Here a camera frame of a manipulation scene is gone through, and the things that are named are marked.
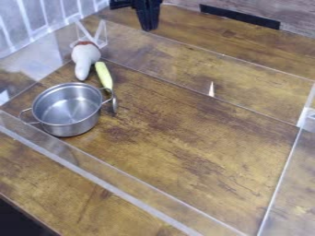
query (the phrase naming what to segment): wooden table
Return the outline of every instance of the wooden table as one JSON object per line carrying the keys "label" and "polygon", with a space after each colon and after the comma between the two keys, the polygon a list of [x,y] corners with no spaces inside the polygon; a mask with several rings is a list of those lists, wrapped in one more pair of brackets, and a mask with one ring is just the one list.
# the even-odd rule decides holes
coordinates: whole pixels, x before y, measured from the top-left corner
{"label": "wooden table", "polygon": [[[93,22],[95,17],[87,19],[89,27],[93,27]],[[104,108],[99,124],[91,132],[64,138],[64,141],[243,233],[255,234],[298,134],[292,124],[306,101],[310,80],[278,71],[270,72],[264,67],[226,57],[218,58],[190,45],[158,41],[155,36],[118,23],[110,22],[108,29],[112,42],[103,56],[116,61],[119,55],[127,52],[123,57],[126,61],[119,61],[123,65],[106,61],[116,79],[119,112],[114,117]],[[132,46],[118,40],[119,35],[126,33],[130,33],[128,39],[134,39],[130,41]],[[166,45],[176,48],[174,53],[174,48],[164,48]],[[158,50],[148,57],[154,48]],[[234,102],[223,96],[227,94],[224,88],[222,93],[218,89],[218,96],[223,96],[219,99],[204,95],[204,83],[200,81],[208,78],[199,74],[204,68],[203,61],[199,69],[192,65],[187,67],[187,61],[192,63],[194,59],[204,56],[219,65],[212,74],[218,84],[228,85],[227,81],[238,69],[240,72],[250,70],[246,77],[258,75],[264,79],[263,83],[268,80],[267,85],[250,94],[255,98],[255,92],[266,91],[275,96],[275,100],[256,98],[244,106],[259,112],[231,104],[246,101],[246,97],[239,99],[234,96],[236,90],[230,94],[231,98],[236,98]],[[180,78],[176,73],[164,73],[167,62],[179,68],[191,68],[194,79],[190,80],[190,69],[186,70],[186,77]],[[154,68],[159,68],[159,73],[151,73]],[[230,72],[220,77],[224,70]],[[236,77],[238,82],[232,85],[254,87],[254,82],[246,77]],[[271,86],[279,79],[282,85]],[[72,63],[45,77],[1,109],[17,116],[41,91],[69,81],[76,81]],[[87,83],[102,86],[93,69]],[[1,193],[61,234],[182,234],[32,149],[16,144],[7,136],[1,136],[1,140]]]}

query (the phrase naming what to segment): pot handle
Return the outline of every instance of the pot handle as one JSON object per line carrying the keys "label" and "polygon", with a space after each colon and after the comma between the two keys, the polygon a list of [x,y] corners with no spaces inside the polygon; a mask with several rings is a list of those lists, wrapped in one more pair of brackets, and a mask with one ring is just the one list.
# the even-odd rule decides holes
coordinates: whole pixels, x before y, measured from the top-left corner
{"label": "pot handle", "polygon": [[114,99],[114,91],[110,88],[100,88],[100,90],[106,90],[107,93],[111,94],[111,99],[103,101],[103,105]]}
{"label": "pot handle", "polygon": [[32,108],[24,109],[24,110],[20,112],[20,114],[19,114],[19,119],[20,119],[24,123],[27,123],[27,124],[39,124],[40,122],[27,122],[27,121],[24,120],[24,118],[23,118],[24,112],[28,112],[28,111],[31,111],[31,110],[32,110]]}

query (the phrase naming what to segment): small saucepan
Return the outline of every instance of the small saucepan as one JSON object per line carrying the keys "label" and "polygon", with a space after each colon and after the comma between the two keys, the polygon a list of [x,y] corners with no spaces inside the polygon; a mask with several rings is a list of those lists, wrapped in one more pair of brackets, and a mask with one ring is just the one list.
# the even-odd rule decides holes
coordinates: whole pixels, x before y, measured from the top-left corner
{"label": "small saucepan", "polygon": [[36,123],[53,136],[79,136],[98,123],[102,106],[112,100],[103,100],[102,91],[84,83],[65,83],[44,90],[33,100],[32,110]]}

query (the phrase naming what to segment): pot rim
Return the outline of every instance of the pot rim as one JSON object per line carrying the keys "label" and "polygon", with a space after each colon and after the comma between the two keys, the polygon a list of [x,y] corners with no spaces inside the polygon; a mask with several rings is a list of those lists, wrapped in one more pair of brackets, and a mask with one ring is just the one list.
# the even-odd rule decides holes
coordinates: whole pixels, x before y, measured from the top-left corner
{"label": "pot rim", "polygon": [[[47,123],[47,122],[41,121],[41,119],[40,119],[40,118],[37,117],[37,115],[35,114],[35,105],[36,105],[36,102],[39,102],[40,98],[41,98],[47,93],[49,93],[49,92],[52,92],[52,91],[55,91],[55,90],[57,90],[57,89],[61,89],[61,88],[64,88],[64,87],[71,87],[71,86],[87,87],[87,88],[89,88],[89,89],[92,89],[92,90],[95,90],[95,91],[98,92],[98,94],[100,95],[100,98],[102,98],[102,101],[100,101],[98,110],[96,110],[89,116],[87,116],[84,119],[81,119],[80,121],[77,121],[77,122],[75,122],[75,123],[72,123],[72,124],[51,124],[51,123]],[[32,114],[33,114],[33,117],[36,118],[36,120],[40,122],[40,124],[49,125],[49,126],[69,126],[69,125],[79,124],[79,123],[81,123],[83,121],[85,121],[88,118],[91,118],[91,117],[99,112],[102,106],[103,106],[103,94],[102,94],[100,90],[99,90],[96,87],[93,87],[93,86],[91,86],[91,85],[88,85],[88,84],[85,84],[85,83],[81,83],[81,82],[69,82],[69,83],[63,83],[63,84],[59,84],[59,85],[52,86],[51,88],[45,89],[45,90],[37,95],[37,97],[35,98],[35,100],[33,100],[33,102],[32,102]]]}

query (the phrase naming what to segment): stainless steel pot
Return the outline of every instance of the stainless steel pot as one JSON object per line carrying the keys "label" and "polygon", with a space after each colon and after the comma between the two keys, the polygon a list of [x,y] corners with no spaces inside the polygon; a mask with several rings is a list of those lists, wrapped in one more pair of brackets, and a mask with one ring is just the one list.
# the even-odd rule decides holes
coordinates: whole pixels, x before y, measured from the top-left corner
{"label": "stainless steel pot", "polygon": [[112,98],[103,101],[99,89],[84,83],[65,83],[44,90],[33,100],[32,110],[37,123],[53,136],[77,136],[98,123],[102,106]]}

